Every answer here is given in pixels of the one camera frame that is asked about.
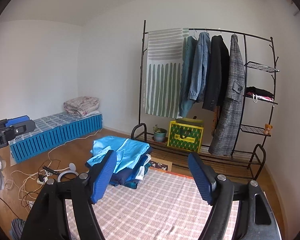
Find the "gray plant pot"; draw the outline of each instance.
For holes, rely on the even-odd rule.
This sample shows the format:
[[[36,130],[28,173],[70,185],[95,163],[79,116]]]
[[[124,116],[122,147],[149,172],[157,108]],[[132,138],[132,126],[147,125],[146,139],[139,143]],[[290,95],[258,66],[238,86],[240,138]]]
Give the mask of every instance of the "gray plant pot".
[[[156,142],[164,142],[166,139],[167,130],[160,128],[160,133],[153,132],[153,137]]]

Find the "gray plaid coat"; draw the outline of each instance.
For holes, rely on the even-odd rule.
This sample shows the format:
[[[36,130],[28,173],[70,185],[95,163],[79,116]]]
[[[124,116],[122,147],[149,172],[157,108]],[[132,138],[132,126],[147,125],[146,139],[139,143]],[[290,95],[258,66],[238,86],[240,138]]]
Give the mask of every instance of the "gray plaid coat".
[[[230,155],[240,128],[244,66],[238,45],[238,37],[231,36],[228,87],[220,120],[209,147],[213,155]]]

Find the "yellow label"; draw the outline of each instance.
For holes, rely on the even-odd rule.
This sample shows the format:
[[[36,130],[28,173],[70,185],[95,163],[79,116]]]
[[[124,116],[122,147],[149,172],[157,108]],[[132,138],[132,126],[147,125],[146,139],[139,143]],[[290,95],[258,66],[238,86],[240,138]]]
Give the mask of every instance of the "yellow label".
[[[180,135],[178,135],[178,134],[175,134],[175,135],[174,135],[174,138],[175,138],[175,139],[178,139],[178,140],[181,140],[181,141],[191,142],[191,143],[194,143],[194,142],[195,142],[195,139],[192,138],[192,137],[186,137],[186,138],[182,139],[182,138],[180,137]]]

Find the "black metal clothes rack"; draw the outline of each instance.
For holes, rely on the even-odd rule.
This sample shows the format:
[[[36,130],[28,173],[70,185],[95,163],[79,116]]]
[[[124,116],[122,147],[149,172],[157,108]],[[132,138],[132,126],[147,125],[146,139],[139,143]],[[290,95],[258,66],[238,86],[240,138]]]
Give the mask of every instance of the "black metal clothes rack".
[[[226,33],[235,33],[235,34],[243,35],[244,52],[245,52],[245,64],[244,64],[244,67],[245,67],[245,84],[244,84],[244,91],[246,91],[246,87],[247,87],[248,68],[257,69],[257,70],[265,71],[265,72],[268,72],[268,73],[273,73],[273,75],[271,75],[271,76],[272,76],[273,82],[274,82],[273,95],[274,95],[274,100],[275,100],[276,73],[279,72],[279,70],[277,69],[277,61],[278,61],[279,57],[277,57],[277,58],[275,57],[274,43],[273,43],[273,38],[272,37],[270,37],[270,39],[266,39],[266,38],[259,37],[259,36],[256,36],[256,35],[252,35],[252,34],[235,32],[235,31],[228,31],[228,30],[220,30],[220,29],[189,28],[189,30],[216,31],[216,32],[226,32]],[[185,151],[185,150],[182,150],[182,149],[177,149],[177,148],[172,148],[172,147],[167,147],[166,143],[165,144],[164,143],[158,143],[158,142],[155,142],[154,140],[152,140],[153,133],[147,132],[146,124],[141,122],[141,95],[142,95],[141,90],[142,90],[143,59],[144,59],[144,54],[147,50],[147,49],[144,48],[145,35],[146,34],[148,34],[148,32],[146,32],[146,20],[144,20],[143,37],[142,37],[142,50],[141,50],[141,65],[140,65],[139,123],[138,123],[138,125],[136,125],[133,128],[133,130],[131,132],[131,139],[148,142],[151,145],[151,147],[154,148],[154,149],[169,152],[169,153],[173,153],[173,154],[176,154],[176,155],[180,155],[181,156],[180,158],[186,158],[189,155],[188,151]],[[261,40],[264,40],[264,41],[268,41],[268,42],[271,43],[271,44],[269,44],[269,46],[271,47],[272,53],[273,53],[274,67],[270,67],[270,66],[263,65],[263,64],[260,64],[260,63],[257,63],[257,62],[253,62],[253,61],[248,62],[248,60],[247,60],[247,58],[248,58],[248,55],[247,55],[247,41],[246,41],[247,36],[257,38],[257,39],[261,39]],[[224,174],[224,175],[229,176],[229,177],[256,180],[258,178],[265,162],[266,162],[266,151],[264,149],[264,144],[266,142],[266,138],[270,137],[271,135],[264,135],[263,134],[264,128],[262,128],[262,127],[242,124],[242,118],[243,118],[246,98],[252,98],[252,97],[249,96],[249,95],[246,95],[246,93],[244,92],[243,102],[242,102],[242,113],[241,113],[241,118],[240,118],[240,125],[239,125],[238,133],[237,133],[235,143],[234,143],[234,147],[233,147],[233,150],[232,150],[231,154],[229,156],[214,156],[214,155],[211,155],[210,153],[208,153],[208,151],[207,151],[207,148],[209,147],[208,145],[202,145],[198,155],[200,156],[200,158],[203,161],[205,161],[205,163],[207,163],[208,165],[213,166],[213,168],[215,169],[215,171],[217,173]],[[272,119],[274,105],[277,105],[277,103],[270,102],[270,101],[266,101],[266,102],[269,102],[269,103],[272,104],[271,113],[270,113],[269,122],[268,122],[270,124],[271,119]],[[139,127],[142,127],[142,126],[144,127],[144,131],[135,136],[135,131]],[[261,135],[261,136],[264,137],[263,142],[262,142],[262,144],[256,144],[252,152],[236,150],[235,148],[236,148],[236,145],[237,145],[237,141],[238,141],[238,137],[239,137],[240,132]],[[261,150],[262,158],[260,158],[257,155],[257,149]],[[184,161],[182,161],[182,162],[185,163],[185,165],[179,165],[179,164],[176,164],[176,163],[172,163],[172,164],[175,165],[175,166],[182,167],[182,168],[188,168],[186,166],[187,165],[186,160],[184,159]],[[256,174],[253,173],[251,165],[257,165],[259,167]],[[233,171],[234,169],[231,169],[231,166],[236,166],[237,168],[239,168],[240,172]]]

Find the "blue plastic slatted box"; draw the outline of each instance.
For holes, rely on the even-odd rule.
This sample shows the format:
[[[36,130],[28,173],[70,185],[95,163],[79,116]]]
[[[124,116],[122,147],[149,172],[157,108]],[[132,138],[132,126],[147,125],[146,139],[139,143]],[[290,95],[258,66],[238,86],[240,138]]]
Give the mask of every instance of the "blue plastic slatted box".
[[[101,114],[77,121],[75,119],[80,118],[60,113],[34,120],[36,123],[36,130],[34,130],[33,133],[37,134],[24,134],[19,138],[16,138],[15,142],[10,142],[11,154],[16,163],[25,161],[33,156],[64,144],[67,141],[82,137],[102,128]],[[51,126],[48,127],[47,123],[49,122],[58,126],[55,128],[51,128]]]

